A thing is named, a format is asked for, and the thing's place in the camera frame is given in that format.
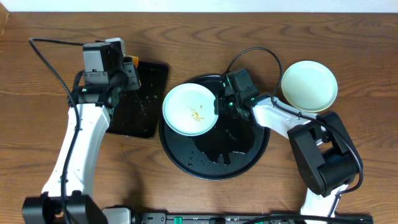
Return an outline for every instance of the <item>wooden tabletop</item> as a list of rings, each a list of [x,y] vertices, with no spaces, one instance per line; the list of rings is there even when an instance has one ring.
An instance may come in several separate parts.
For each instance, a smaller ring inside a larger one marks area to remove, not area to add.
[[[344,195],[337,211],[398,222],[397,14],[11,13],[0,40],[1,223],[22,222],[22,203],[40,195],[67,127],[66,94],[29,37],[121,37],[128,54],[169,64],[166,92],[197,75],[223,72],[248,47],[273,50],[284,69],[301,60],[326,65],[339,86],[330,109],[340,115],[364,164],[362,187]],[[81,48],[38,45],[71,85],[84,68]],[[251,52],[234,67],[249,68],[261,91],[271,91],[278,79],[275,60],[264,52]],[[289,141],[275,132],[253,168],[222,181],[181,171],[158,133],[151,140],[105,134],[94,200],[99,207],[127,204],[140,211],[262,214],[298,212],[305,192]]]

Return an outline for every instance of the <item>white background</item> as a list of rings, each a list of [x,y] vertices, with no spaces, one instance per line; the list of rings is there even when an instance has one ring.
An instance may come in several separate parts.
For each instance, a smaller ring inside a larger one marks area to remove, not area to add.
[[[398,12],[398,0],[0,0],[10,12]]]

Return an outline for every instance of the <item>black cable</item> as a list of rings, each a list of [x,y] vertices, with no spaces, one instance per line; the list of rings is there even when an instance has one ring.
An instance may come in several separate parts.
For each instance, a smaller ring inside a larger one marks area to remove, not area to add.
[[[367,222],[355,222],[344,218],[330,218],[330,217],[319,217],[315,215],[270,215],[267,217],[253,219],[243,224],[257,224],[260,222],[268,222],[273,220],[313,220],[321,222],[332,222],[333,224],[366,224]]]
[[[286,108],[283,108],[283,107],[279,106],[279,105],[275,102],[274,97],[275,97],[276,92],[277,92],[277,90],[278,90],[278,88],[279,88],[279,86],[280,86],[280,83],[281,83],[281,81],[282,81],[283,69],[282,69],[282,63],[280,62],[278,56],[276,56],[276,54],[275,54],[274,52],[270,51],[269,49],[264,48],[264,47],[252,47],[252,48],[249,48],[249,49],[246,49],[246,50],[242,51],[241,53],[237,54],[237,56],[235,56],[235,58],[231,61],[231,63],[229,64],[228,68],[225,70],[223,76],[226,75],[226,74],[229,72],[230,68],[232,67],[232,65],[233,65],[233,63],[236,61],[236,59],[238,59],[240,56],[242,56],[242,54],[245,54],[246,52],[249,52],[249,51],[251,51],[251,50],[264,50],[264,51],[270,53],[272,56],[274,56],[274,58],[276,59],[276,61],[277,61],[277,63],[278,63],[278,66],[279,66],[279,79],[278,79],[278,82],[277,82],[277,84],[276,84],[276,87],[274,88],[274,91],[272,92],[272,96],[271,96],[271,102],[272,102],[272,104],[273,104],[274,106],[276,106],[277,108],[281,109],[282,111],[288,112],[288,113],[290,113],[290,114],[292,114],[292,115],[295,115],[295,116],[297,116],[297,117],[299,117],[299,118],[304,118],[304,119],[310,120],[310,121],[312,121],[312,122],[318,124],[319,126],[324,127],[326,130],[328,130],[329,132],[333,133],[335,136],[339,137],[339,138],[341,139],[341,141],[347,146],[347,148],[348,148],[348,150],[349,150],[349,153],[354,157],[354,160],[355,160],[355,163],[356,163],[356,166],[357,166],[357,169],[358,169],[358,173],[359,173],[359,180],[358,180],[358,183],[357,183],[354,187],[352,187],[352,188],[350,188],[350,189],[348,189],[348,190],[342,190],[342,191],[336,193],[336,195],[335,195],[336,197],[335,197],[335,199],[334,199],[334,201],[333,201],[333,205],[332,205],[331,210],[330,210],[330,212],[329,212],[329,214],[328,214],[328,217],[331,217],[331,214],[333,214],[333,212],[335,212],[335,210],[336,210],[337,202],[338,202],[338,200],[341,198],[341,195],[342,195],[342,194],[349,193],[349,192],[353,192],[354,190],[358,189],[358,188],[362,185],[362,182],[363,182],[363,169],[362,169],[362,166],[361,166],[361,164],[360,164],[360,162],[359,162],[359,155],[357,155],[357,154],[353,151],[353,149],[351,148],[351,146],[348,144],[348,141],[347,141],[347,140],[343,137],[343,135],[342,135],[337,129],[335,129],[333,126],[330,126],[330,125],[328,125],[328,124],[325,124],[324,122],[321,122],[321,121],[319,121],[319,120],[317,120],[317,119],[314,119],[314,118],[311,118],[311,117],[309,117],[309,116],[305,116],[305,115],[303,115],[302,113],[296,113],[296,112],[293,112],[293,111],[288,110],[288,109],[286,109]]]
[[[59,41],[59,40],[48,40],[48,39],[40,39],[40,38],[30,38],[29,43],[32,46],[33,50],[35,53],[40,57],[40,59],[43,61],[43,63],[51,70],[51,72],[54,74],[55,78],[61,83],[62,88],[65,90],[65,92],[68,95],[68,98],[70,100],[70,103],[72,104],[73,109],[75,110],[76,114],[76,126],[75,126],[75,133],[73,134],[72,141],[69,146],[69,150],[67,153],[67,156],[65,158],[65,162],[63,164],[63,169],[62,169],[62,175],[61,175],[61,204],[62,204],[62,211],[63,215],[65,217],[65,221],[67,224],[70,224],[70,214],[67,210],[67,202],[65,198],[65,193],[66,193],[66,177],[67,177],[67,170],[69,166],[69,161],[70,157],[72,155],[73,147],[75,145],[78,132],[80,130],[80,117],[79,117],[79,112],[76,106],[75,101],[73,100],[72,94],[70,93],[67,85],[65,82],[62,80],[61,76],[55,71],[55,69],[49,64],[49,62],[44,58],[44,56],[39,52],[37,47],[34,44],[34,41],[41,41],[41,42],[50,42],[50,43],[55,43],[55,44],[66,44],[66,45],[77,45],[77,46],[83,46],[84,44],[81,43],[73,43],[73,42],[64,42],[64,41]]]

